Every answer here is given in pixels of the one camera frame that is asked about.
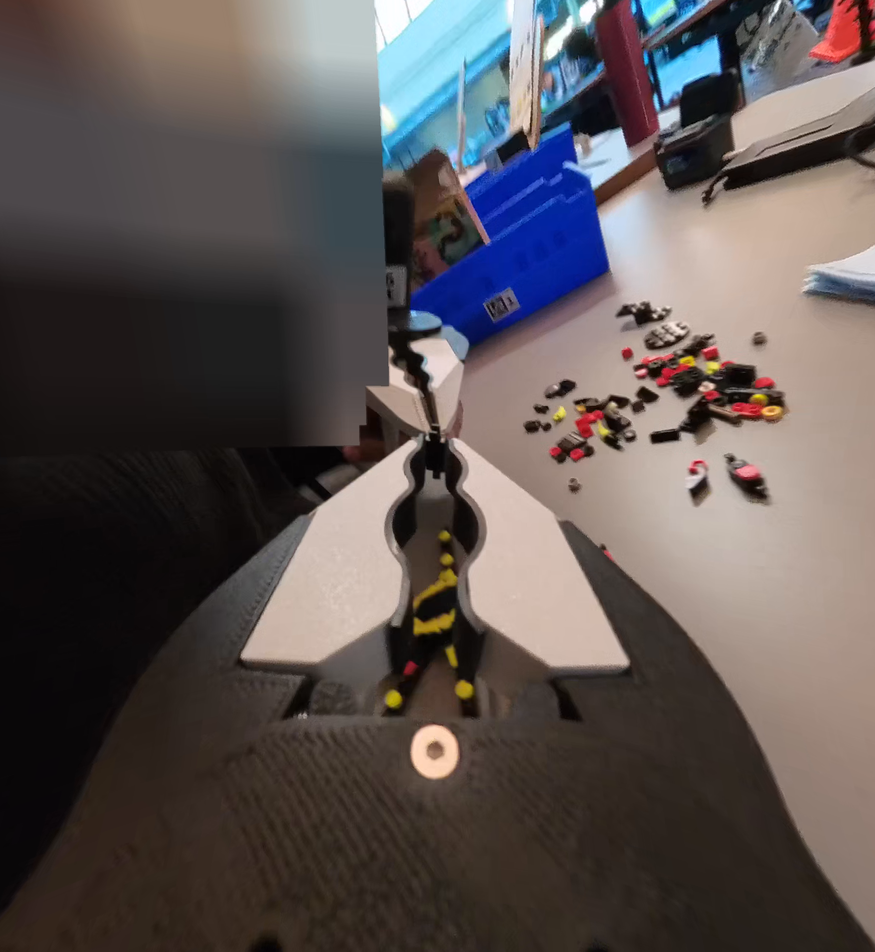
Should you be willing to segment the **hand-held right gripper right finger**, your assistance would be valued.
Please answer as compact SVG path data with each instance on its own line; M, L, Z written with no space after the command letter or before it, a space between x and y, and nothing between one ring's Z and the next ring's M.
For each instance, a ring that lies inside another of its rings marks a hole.
M561 520L460 440L447 451L460 673L515 698L530 684L627 673L630 658Z

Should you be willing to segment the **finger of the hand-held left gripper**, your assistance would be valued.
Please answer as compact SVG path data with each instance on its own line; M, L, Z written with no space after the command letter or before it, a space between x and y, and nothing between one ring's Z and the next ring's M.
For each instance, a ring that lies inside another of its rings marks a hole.
M387 384L368 388L377 409L386 418L404 423L411 434L438 432L438 385L429 363L433 343L431 338L398 341L388 350Z
M461 333L437 333L421 339L434 423L443 436L450 434L455 422L468 353L469 341Z

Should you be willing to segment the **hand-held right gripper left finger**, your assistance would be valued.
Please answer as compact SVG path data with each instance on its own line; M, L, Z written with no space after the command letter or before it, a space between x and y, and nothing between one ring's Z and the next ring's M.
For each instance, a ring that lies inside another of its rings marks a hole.
M388 676L388 630L411 594L395 517L417 493L421 448L422 440L398 446L312 513L241 649L246 667L357 692Z

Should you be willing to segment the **black yellow lego spider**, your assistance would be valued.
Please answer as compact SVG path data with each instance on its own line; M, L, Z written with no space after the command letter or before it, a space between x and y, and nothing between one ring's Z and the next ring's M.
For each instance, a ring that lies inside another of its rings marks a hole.
M455 538L449 528L437 534L438 574L414 594L409 613L389 630L394 684L384 691L383 716L403 715L430 663L442 655L454 675L454 694L461 715L478 713L476 657L463 635L456 573Z

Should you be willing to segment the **printed cardboard lego box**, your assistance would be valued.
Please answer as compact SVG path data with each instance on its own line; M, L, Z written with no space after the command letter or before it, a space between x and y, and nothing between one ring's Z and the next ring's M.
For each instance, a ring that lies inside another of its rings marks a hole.
M490 244L490 237L444 151L428 151L407 177L415 196L410 286L418 292Z

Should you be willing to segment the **pile of loose lego pieces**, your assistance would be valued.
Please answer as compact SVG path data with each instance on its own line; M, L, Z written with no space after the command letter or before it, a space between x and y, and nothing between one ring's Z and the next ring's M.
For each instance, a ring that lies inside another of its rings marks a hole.
M638 439L637 418L664 396L675 399L680 415L649 431L653 446L676 443L718 422L778 422L789 410L786 393L771 376L753 363L721 357L714 334L688 335L670 349L623 362L632 372L631 391L588 396L576 380L562 378L544 388L521 431L547 437L547 455L561 465L592 457L597 446L625 450Z

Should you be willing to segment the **blue plastic bin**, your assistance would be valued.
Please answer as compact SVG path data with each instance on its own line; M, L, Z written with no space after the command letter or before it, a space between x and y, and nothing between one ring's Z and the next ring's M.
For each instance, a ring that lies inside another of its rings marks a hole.
M565 123L466 193L490 241L412 294L473 346L609 271L589 176Z

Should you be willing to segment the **cardboard sign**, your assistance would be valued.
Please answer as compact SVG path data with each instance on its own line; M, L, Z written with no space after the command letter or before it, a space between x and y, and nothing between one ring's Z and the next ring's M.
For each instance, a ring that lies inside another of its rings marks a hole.
M542 14L536 1L515 1L509 54L511 134L523 133L530 150L539 146L543 65Z

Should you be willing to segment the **red pillar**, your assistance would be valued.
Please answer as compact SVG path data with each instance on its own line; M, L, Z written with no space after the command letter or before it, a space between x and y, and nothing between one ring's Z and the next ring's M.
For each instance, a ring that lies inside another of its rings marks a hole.
M659 130L644 49L630 1L604 2L596 18L598 49L625 144L632 149Z

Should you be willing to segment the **black equipment case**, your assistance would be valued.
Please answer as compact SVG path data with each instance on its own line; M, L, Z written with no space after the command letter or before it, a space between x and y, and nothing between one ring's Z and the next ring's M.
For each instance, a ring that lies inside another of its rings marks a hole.
M711 180L735 152L731 113L716 113L691 125L672 125L654 143L656 165L670 192Z

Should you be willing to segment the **black flat pouch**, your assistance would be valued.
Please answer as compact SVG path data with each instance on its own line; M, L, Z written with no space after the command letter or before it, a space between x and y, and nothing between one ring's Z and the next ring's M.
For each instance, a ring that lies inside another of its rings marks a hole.
M708 206L720 187L730 191L842 159L875 147L875 89L842 109L785 132L762 138L723 164L702 195Z

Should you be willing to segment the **blue instruction booklet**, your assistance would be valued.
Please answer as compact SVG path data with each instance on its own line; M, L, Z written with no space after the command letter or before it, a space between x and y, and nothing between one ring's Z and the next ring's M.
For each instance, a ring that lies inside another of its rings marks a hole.
M875 303L875 244L848 258L808 268L802 292Z

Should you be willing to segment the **orange cone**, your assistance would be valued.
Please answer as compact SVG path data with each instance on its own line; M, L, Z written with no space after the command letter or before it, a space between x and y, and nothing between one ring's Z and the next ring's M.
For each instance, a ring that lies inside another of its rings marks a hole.
M836 65L875 56L875 2L836 1L821 40L809 51L814 61Z

